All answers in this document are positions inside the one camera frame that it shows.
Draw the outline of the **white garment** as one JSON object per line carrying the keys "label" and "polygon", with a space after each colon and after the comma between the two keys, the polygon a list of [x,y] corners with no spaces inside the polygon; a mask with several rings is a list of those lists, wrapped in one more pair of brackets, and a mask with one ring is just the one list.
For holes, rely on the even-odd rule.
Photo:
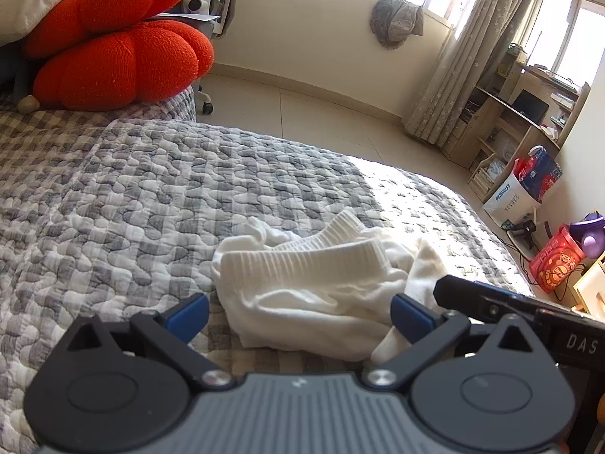
{"label": "white garment", "polygon": [[424,239],[365,227],[343,210],[306,238],[252,217],[216,247],[212,279],[242,347],[379,365],[410,347],[391,322],[403,293],[436,311],[446,269]]}

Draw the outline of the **purple toy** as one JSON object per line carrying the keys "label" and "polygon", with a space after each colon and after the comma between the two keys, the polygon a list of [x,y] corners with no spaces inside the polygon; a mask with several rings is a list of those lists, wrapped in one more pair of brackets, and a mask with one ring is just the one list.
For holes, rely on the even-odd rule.
{"label": "purple toy", "polygon": [[597,259],[605,248],[604,227],[604,216],[598,211],[593,211],[582,220],[569,224],[569,234],[587,258]]}

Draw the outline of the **white cardboard box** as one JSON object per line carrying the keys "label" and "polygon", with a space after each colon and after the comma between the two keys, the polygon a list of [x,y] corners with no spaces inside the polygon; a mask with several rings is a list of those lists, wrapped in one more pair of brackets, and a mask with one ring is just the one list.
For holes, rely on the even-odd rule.
{"label": "white cardboard box", "polygon": [[511,230],[524,220],[535,220],[541,203],[534,200],[511,172],[483,205],[483,210],[503,230]]}

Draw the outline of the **red blue bag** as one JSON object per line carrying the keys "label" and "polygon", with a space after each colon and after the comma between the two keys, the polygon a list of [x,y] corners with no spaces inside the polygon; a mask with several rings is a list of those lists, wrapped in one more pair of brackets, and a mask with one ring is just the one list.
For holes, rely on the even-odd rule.
{"label": "red blue bag", "polygon": [[517,158],[513,172],[536,202],[543,202],[546,193],[563,175],[559,164],[544,146],[534,146],[525,157]]}

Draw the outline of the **grey checked quilt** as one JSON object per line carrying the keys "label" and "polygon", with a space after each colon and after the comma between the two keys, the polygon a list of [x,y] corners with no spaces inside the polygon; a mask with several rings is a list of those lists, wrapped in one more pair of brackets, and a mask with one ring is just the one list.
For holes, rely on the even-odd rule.
{"label": "grey checked quilt", "polygon": [[2,451],[35,450],[23,395],[74,318],[213,296],[213,252],[249,217],[308,236],[343,209],[428,239],[454,275],[530,293],[467,201],[422,175],[201,124],[190,91],[106,113],[23,115],[3,101]]}

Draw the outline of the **black monitor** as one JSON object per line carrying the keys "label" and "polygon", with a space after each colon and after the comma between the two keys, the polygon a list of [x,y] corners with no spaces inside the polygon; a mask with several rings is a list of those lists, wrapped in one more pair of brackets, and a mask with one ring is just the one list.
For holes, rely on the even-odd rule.
{"label": "black monitor", "polygon": [[528,120],[539,125],[546,117],[549,104],[526,89],[522,89],[512,103],[512,108]]}

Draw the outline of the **wooden desk shelf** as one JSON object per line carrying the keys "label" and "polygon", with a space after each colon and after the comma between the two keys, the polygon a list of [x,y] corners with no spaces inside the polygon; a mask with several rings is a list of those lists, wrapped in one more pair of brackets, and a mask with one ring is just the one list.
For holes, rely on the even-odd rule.
{"label": "wooden desk shelf", "polygon": [[[482,202],[534,146],[558,155],[591,91],[589,84],[576,87],[528,61],[521,46],[510,45],[495,71],[471,92],[443,146],[450,161],[471,172],[468,186]],[[522,89],[549,104],[539,125],[512,108]]]}

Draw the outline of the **beige curtain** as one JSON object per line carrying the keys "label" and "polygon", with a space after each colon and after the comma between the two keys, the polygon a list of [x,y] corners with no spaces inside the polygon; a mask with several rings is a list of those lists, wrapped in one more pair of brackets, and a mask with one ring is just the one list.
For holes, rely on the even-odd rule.
{"label": "beige curtain", "polygon": [[506,53],[532,0],[476,0],[403,119],[407,134],[444,146],[471,92]]}

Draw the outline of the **red flower cushion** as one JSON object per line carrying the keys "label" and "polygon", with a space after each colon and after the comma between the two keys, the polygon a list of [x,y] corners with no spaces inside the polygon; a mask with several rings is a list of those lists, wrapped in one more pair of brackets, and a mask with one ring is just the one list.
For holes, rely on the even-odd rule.
{"label": "red flower cushion", "polygon": [[62,0],[23,41],[40,109],[110,111],[172,97],[214,63],[210,40],[160,13],[182,0]]}

